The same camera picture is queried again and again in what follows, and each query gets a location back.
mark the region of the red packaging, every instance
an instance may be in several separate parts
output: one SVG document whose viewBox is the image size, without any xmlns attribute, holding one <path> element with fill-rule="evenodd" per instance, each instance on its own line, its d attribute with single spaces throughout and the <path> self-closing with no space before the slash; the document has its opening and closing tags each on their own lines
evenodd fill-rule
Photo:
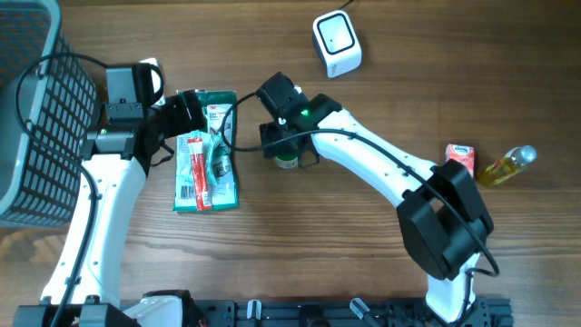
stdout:
<svg viewBox="0 0 581 327">
<path fill-rule="evenodd" d="M 466 145 L 448 144 L 446 147 L 446 161 L 454 159 L 468 169 L 474 177 L 474 148 Z"/>
<path fill-rule="evenodd" d="M 203 141 L 201 137 L 188 139 L 190 158 L 192 159 L 193 185 L 196 192 L 196 208 L 198 211 L 211 210 L 212 203 L 206 180 L 206 167 L 203 160 Z"/>
</svg>

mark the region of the green packaging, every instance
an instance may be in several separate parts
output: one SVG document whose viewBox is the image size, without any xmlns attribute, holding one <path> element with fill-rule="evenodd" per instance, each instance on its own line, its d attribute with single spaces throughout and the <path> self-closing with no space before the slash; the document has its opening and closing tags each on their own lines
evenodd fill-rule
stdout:
<svg viewBox="0 0 581 327">
<path fill-rule="evenodd" d="M 236 103 L 234 91 L 196 91 L 207 120 L 205 131 L 179 135 L 176 140 L 175 199 L 173 210 L 196 212 L 195 187 L 192 177 L 192 162 L 187 146 L 189 138 L 201 137 L 206 163 L 206 179 L 210 191 L 212 211 L 238 207 L 238 184 L 231 164 L 231 149 L 223 142 L 218 132 L 225 112 Z M 226 121 L 225 134 L 230 142 L 235 134 L 236 113 Z"/>
</svg>

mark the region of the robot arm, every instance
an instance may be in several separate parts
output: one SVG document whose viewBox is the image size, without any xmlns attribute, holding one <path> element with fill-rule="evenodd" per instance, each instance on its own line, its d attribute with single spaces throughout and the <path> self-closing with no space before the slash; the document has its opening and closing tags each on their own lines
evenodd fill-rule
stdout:
<svg viewBox="0 0 581 327">
<path fill-rule="evenodd" d="M 107 73 L 108 84 L 124 78 L 131 81 L 126 69 Z M 116 89 L 114 85 L 109 86 L 109 89 Z M 266 146 L 265 157 L 298 154 L 301 158 L 302 153 L 311 151 L 317 160 L 322 155 L 345 166 L 383 194 L 397 209 L 406 250 L 428 273 L 428 306 L 443 322 L 456 321 L 475 299 L 472 281 L 467 280 L 464 272 L 476 265 L 478 248 L 462 225 L 450 218 L 451 213 L 446 207 L 437 212 L 432 209 L 434 195 L 418 179 L 410 176 L 406 169 L 413 170 L 425 183 L 443 194 L 484 242 L 492 232 L 493 224 L 474 181 L 464 167 L 456 162 L 437 167 L 430 161 L 401 151 L 367 130 L 339 103 L 326 95 L 319 94 L 308 101 L 300 88 L 280 73 L 269 79 L 256 95 L 274 118 L 274 122 L 261 125 L 263 145 L 288 138 L 288 141 L 280 142 L 279 145 Z M 147 114 L 147 109 L 131 110 L 131 105 L 135 109 L 135 104 L 139 103 L 139 96 L 133 96 L 131 102 L 127 101 L 125 94 L 122 98 L 117 96 L 119 99 L 108 106 L 111 108 L 109 110 L 113 110 L 108 123 L 95 126 L 87 134 L 83 144 L 83 165 L 98 182 L 100 201 L 80 280 L 69 301 L 71 305 L 83 306 L 81 323 L 84 320 L 93 321 L 98 316 L 104 320 L 112 317 L 122 320 L 135 318 L 142 326 L 179 326 L 187 315 L 197 316 L 192 311 L 186 314 L 185 308 L 195 308 L 192 302 L 188 304 L 191 301 L 189 293 L 177 296 L 171 292 L 158 292 L 144 298 L 124 314 L 117 309 L 121 250 L 134 203 L 149 171 L 151 156 L 159 149 L 159 141 L 162 139 L 201 128 L 205 123 L 195 94 L 191 96 L 188 103 L 178 97 L 167 98 L 166 105 L 161 110 L 156 109 L 154 117 Z M 316 133 L 329 130 L 342 132 Z M 292 137 L 301 133 L 310 135 Z M 406 169 L 354 135 L 389 152 Z M 87 224 L 89 200 L 88 190 L 83 188 L 85 183 L 85 179 L 82 179 L 82 191 L 79 193 L 61 259 L 43 291 L 41 304 L 44 307 L 20 307 L 15 326 L 20 325 L 17 322 L 23 325 L 45 325 L 46 317 L 51 314 L 48 307 L 55 306 L 63 297 L 65 280 L 71 273 L 70 263 L 79 250 L 81 231 Z M 89 305 L 85 309 L 84 304 L 89 300 L 107 304 L 99 307 Z M 367 320 L 373 321 L 368 314 L 363 314 L 363 307 L 354 305 L 358 309 L 353 311 L 361 319 L 365 316 Z M 30 314 L 33 309 L 41 312 Z M 248 310 L 256 312 L 250 306 Z M 136 325 L 135 320 L 124 322 Z"/>
<path fill-rule="evenodd" d="M 392 154 L 442 194 L 463 215 L 482 242 L 494 225 L 472 177 L 454 161 L 437 167 L 407 154 L 359 124 L 340 104 L 324 94 L 311 101 L 290 79 L 277 73 L 256 92 L 274 122 L 261 125 L 264 155 L 301 155 L 310 151 L 350 169 L 396 207 L 403 242 L 412 259 L 428 273 L 428 306 L 445 322 L 454 322 L 475 299 L 466 272 L 479 253 L 468 230 L 446 206 L 434 211 L 434 194 L 377 149 L 349 136 L 356 134 Z M 337 133 L 318 131 L 339 130 Z M 293 137 L 312 133 L 310 139 Z M 272 142 L 288 139 L 281 145 Z"/>
<path fill-rule="evenodd" d="M 318 127 L 320 129 L 354 132 L 397 156 L 401 162 L 413 167 L 416 173 L 424 179 L 428 179 L 433 174 L 430 168 L 435 166 L 435 163 L 401 151 L 370 132 L 357 122 L 346 109 L 330 113 L 318 123 Z M 378 153 L 377 150 L 368 145 L 350 139 L 347 135 L 313 134 L 311 139 L 320 155 L 351 170 L 383 194 L 394 207 L 403 202 L 404 192 L 417 190 L 420 187 L 418 180 L 409 176 L 383 154 Z"/>
</svg>

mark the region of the small red box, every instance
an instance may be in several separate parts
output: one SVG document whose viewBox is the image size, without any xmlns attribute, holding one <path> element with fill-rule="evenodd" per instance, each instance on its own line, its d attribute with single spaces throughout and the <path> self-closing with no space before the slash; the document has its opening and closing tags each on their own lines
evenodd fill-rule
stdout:
<svg viewBox="0 0 581 327">
<path fill-rule="evenodd" d="M 474 157 L 475 152 L 472 146 L 448 144 L 446 147 L 446 161 L 454 159 L 461 163 L 472 177 L 474 177 Z"/>
</svg>

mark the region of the wire mesh basket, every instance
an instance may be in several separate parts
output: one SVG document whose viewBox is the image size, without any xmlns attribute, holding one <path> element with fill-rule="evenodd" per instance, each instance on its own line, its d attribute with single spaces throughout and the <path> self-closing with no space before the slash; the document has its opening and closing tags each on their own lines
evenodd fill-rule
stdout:
<svg viewBox="0 0 581 327">
<path fill-rule="evenodd" d="M 15 86 L 41 55 L 72 52 L 54 0 L 0 0 L 0 226 L 51 227 L 73 218 L 80 172 L 29 142 L 15 119 Z M 20 91 L 35 136 L 79 160 L 80 141 L 97 108 L 94 81 L 78 59 L 46 61 Z"/>
</svg>

